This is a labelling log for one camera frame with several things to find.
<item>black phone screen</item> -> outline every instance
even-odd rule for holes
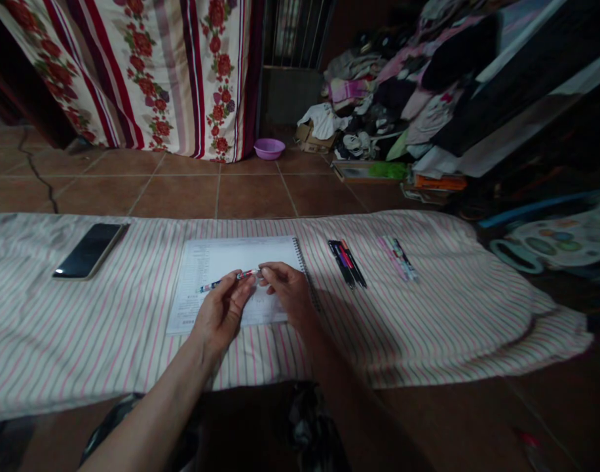
[[[121,225],[103,223],[93,225],[71,254],[56,269],[53,277],[61,279],[88,277],[120,228]]]

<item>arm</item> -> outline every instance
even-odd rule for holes
[[[226,275],[204,300],[193,331],[141,403],[80,468],[162,471],[195,403],[238,330],[254,277]]]
[[[268,293],[278,293],[289,323],[304,341],[352,469],[432,471],[402,426],[322,328],[304,274],[282,262],[263,264],[261,273],[261,284],[270,284]]]

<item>spiral binding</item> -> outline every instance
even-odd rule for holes
[[[318,298],[315,288],[313,287],[313,281],[311,280],[311,276],[307,271],[305,257],[302,254],[302,251],[300,250],[300,242],[298,241],[298,238],[293,238],[293,245],[295,247],[295,255],[298,257],[298,262],[300,263],[300,268],[302,269],[302,272],[305,274],[307,282],[309,283],[309,292],[311,296],[311,302],[313,303],[313,307],[315,308],[315,310],[317,310],[318,313],[321,313],[322,304],[320,303],[320,299]]]

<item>hand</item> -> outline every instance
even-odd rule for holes
[[[254,276],[237,281],[241,270],[230,272],[211,290],[200,307],[189,339],[202,348],[207,360],[217,361],[233,341],[243,315],[243,307],[252,295]]]
[[[270,285],[268,295],[278,294],[289,323],[294,328],[301,331],[301,327],[307,322],[317,321],[317,313],[309,294],[309,283],[302,272],[284,262],[265,262],[259,267],[263,276],[259,284]]]

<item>wall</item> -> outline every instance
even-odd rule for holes
[[[328,38],[320,70],[326,69],[331,59],[350,47],[360,30],[372,30],[388,24],[391,8],[403,3],[395,0],[338,0],[331,18]]]
[[[313,70],[264,69],[261,123],[295,125],[318,103],[323,81]]]

